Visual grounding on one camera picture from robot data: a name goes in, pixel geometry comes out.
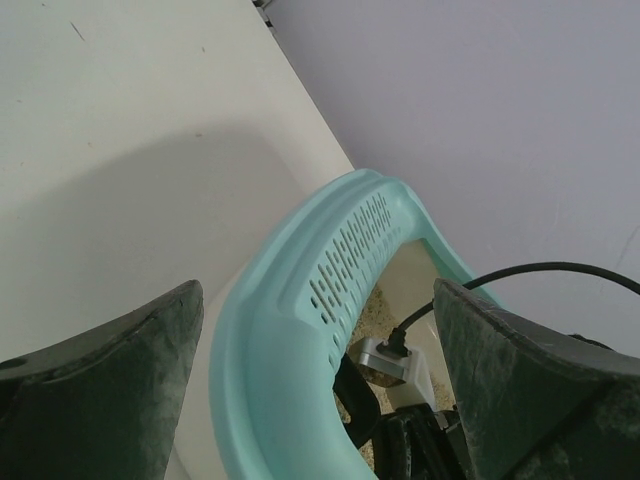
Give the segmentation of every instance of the laundry basket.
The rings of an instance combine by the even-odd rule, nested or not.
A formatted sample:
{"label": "laundry basket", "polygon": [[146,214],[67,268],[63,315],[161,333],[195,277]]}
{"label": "laundry basket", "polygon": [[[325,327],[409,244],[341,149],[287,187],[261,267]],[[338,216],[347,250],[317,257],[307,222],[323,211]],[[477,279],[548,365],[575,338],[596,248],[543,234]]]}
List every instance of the laundry basket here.
{"label": "laundry basket", "polygon": [[359,170],[316,192],[264,243],[213,339],[211,410],[230,478],[374,478],[332,385],[375,282],[416,239],[448,276],[471,278],[407,185]]}

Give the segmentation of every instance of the scratch mark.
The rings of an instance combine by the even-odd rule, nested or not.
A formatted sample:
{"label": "scratch mark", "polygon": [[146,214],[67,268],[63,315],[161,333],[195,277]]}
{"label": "scratch mark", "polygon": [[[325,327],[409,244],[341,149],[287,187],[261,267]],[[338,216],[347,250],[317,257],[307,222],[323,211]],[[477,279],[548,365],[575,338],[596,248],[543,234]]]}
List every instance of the scratch mark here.
{"label": "scratch mark", "polygon": [[82,36],[82,34],[80,33],[80,30],[78,30],[78,28],[73,24],[73,22],[69,22],[71,24],[71,26],[73,27],[73,29],[76,31],[76,33],[78,34],[78,36],[82,39],[83,42],[86,42],[86,40],[84,39],[84,37]]}
{"label": "scratch mark", "polygon": [[633,239],[636,238],[636,235],[638,234],[638,232],[640,232],[640,225],[638,225],[633,230],[633,232],[631,232],[631,235],[629,235],[629,238],[627,238],[627,241],[624,244],[624,247],[622,248],[622,251],[620,252],[620,256],[618,257],[618,261],[616,262],[616,266],[614,267],[614,269],[617,269],[620,266],[620,264],[622,263],[622,260],[624,260],[624,257],[627,254],[627,252],[629,251],[629,247],[631,246],[631,243],[633,242]]}

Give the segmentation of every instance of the black cable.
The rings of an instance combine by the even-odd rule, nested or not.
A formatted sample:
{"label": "black cable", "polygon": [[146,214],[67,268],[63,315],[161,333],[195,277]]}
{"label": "black cable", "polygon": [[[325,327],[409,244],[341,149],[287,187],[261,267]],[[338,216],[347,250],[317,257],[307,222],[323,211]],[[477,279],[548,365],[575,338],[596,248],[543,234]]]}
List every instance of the black cable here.
{"label": "black cable", "polygon": [[[572,262],[540,262],[540,263],[527,263],[524,265],[516,265],[509,268],[503,268],[502,270],[496,270],[495,272],[488,273],[474,280],[471,280],[462,285],[467,290],[473,290],[474,288],[481,287],[487,283],[500,280],[503,278],[511,277],[513,275],[520,275],[522,273],[531,272],[549,272],[549,271],[562,271],[562,272],[575,272],[584,273],[587,275],[593,275],[595,277],[604,278],[611,282],[617,283],[632,292],[640,295],[640,283],[631,280],[630,278],[620,275],[619,273],[612,272],[605,268],[595,267],[593,265],[586,265],[584,263],[572,263]],[[396,331],[406,331],[411,325],[413,325],[418,319],[433,310],[433,300],[426,305],[420,307],[418,310],[409,315],[404,321],[394,328]]]}

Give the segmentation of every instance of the gray wall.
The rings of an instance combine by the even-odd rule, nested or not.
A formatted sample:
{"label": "gray wall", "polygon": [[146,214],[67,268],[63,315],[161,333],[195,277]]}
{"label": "gray wall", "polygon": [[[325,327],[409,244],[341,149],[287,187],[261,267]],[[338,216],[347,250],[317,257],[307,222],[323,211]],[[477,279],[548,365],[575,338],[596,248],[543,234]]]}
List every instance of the gray wall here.
{"label": "gray wall", "polygon": [[[477,273],[640,279],[640,3],[275,0],[276,38],[356,166],[402,177]],[[640,299],[534,274],[514,311],[640,355]]]}

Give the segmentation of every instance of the cable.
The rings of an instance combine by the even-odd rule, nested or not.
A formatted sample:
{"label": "cable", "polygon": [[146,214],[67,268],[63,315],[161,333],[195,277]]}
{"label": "cable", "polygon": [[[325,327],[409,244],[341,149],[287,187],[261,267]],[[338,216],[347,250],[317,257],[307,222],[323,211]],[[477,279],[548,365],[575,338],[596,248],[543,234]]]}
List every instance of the cable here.
{"label": "cable", "polygon": [[[462,286],[467,290],[473,290],[474,288],[481,287],[483,285],[486,285],[487,283],[501,280],[507,277],[512,277],[514,275],[550,271],[575,272],[584,273],[586,275],[593,275],[595,277],[604,278],[605,280],[617,283],[618,285],[631,290],[637,295],[640,295],[640,283],[635,282],[630,278],[625,277],[624,275],[620,275],[619,273],[612,272],[611,270],[607,270],[605,268],[573,262],[540,262],[516,265],[513,267],[503,268],[502,270],[496,270],[495,272],[488,273],[487,275],[483,275],[474,280],[471,280]],[[391,332],[391,335],[389,336],[389,340],[387,342],[384,342],[383,344],[380,344],[379,351],[403,356],[403,352],[406,351],[406,347],[404,346],[406,330],[431,310],[433,310],[433,300],[413,312],[411,315],[405,318],[400,325],[394,328],[393,332]]]}

